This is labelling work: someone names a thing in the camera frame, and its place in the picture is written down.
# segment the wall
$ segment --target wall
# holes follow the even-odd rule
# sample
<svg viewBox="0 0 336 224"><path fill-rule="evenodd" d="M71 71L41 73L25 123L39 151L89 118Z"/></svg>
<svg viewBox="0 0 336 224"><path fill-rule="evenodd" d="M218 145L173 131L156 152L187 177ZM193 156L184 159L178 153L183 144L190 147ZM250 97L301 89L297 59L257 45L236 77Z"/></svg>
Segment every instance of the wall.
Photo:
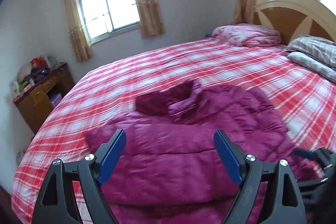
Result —
<svg viewBox="0 0 336 224"><path fill-rule="evenodd" d="M94 57L76 63L67 35L63 0L39 0L43 18L39 43L59 61L69 63L75 80L101 65L141 52L202 39L215 27L229 24L236 0L158 0L166 34L142 39L140 29L109 37L92 46Z"/></svg>
<svg viewBox="0 0 336 224"><path fill-rule="evenodd" d="M16 155L27 149L33 136L12 102L9 82L40 51L35 39L36 22L32 20L34 6L35 0L4 0L0 5L0 184L8 192L17 168Z"/></svg>

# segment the green object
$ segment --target green object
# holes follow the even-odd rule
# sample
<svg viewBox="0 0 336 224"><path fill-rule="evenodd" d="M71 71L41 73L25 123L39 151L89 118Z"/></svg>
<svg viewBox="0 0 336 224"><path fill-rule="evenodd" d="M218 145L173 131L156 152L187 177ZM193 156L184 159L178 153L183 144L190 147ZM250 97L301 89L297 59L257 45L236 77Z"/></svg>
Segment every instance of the green object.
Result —
<svg viewBox="0 0 336 224"><path fill-rule="evenodd" d="M29 85L29 82L27 82L27 81L22 82L22 83L19 85L19 90L20 90L20 92L23 91L23 89L24 89L26 86L28 86L28 85Z"/></svg>

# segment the purple item in shelf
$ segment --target purple item in shelf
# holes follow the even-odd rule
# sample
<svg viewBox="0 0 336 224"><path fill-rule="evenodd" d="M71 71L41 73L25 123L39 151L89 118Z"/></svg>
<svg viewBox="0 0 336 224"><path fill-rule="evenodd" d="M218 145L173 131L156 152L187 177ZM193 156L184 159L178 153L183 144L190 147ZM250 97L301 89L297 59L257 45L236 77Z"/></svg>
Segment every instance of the purple item in shelf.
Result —
<svg viewBox="0 0 336 224"><path fill-rule="evenodd" d="M61 100L62 100L62 95L58 93L54 95L50 101L51 101L52 106L55 108L57 107L57 105L60 103Z"/></svg>

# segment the plaid pillow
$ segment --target plaid pillow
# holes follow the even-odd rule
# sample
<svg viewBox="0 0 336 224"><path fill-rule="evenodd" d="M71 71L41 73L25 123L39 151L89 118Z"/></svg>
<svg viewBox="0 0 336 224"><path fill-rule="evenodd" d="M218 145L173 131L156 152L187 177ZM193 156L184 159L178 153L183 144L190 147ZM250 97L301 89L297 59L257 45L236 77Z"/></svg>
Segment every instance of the plaid pillow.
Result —
<svg viewBox="0 0 336 224"><path fill-rule="evenodd" d="M336 70L336 43L322 37L301 36L291 41L285 52L302 52Z"/></svg>
<svg viewBox="0 0 336 224"><path fill-rule="evenodd" d="M302 52L291 52L287 57L296 64L299 64L309 70L312 70L325 79L336 84L336 71L326 65L310 58Z"/></svg>

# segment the bed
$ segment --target bed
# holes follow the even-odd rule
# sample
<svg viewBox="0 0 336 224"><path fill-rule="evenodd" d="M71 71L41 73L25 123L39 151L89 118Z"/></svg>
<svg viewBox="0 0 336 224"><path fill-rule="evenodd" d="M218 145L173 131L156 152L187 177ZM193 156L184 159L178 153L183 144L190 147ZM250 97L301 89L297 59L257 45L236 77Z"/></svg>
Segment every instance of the bed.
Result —
<svg viewBox="0 0 336 224"><path fill-rule="evenodd" d="M336 17L317 0L256 0L254 23L281 32L286 44L300 34L336 41ZM89 72L47 118L16 172L12 208L31 223L34 204L51 162L82 159L83 133L132 110L138 95L170 88L186 79L203 86L230 84L261 88L280 113L295 145L336 151L336 86L290 62L275 47L232 47L205 39L129 57ZM84 223L83 195L74 183Z"/></svg>

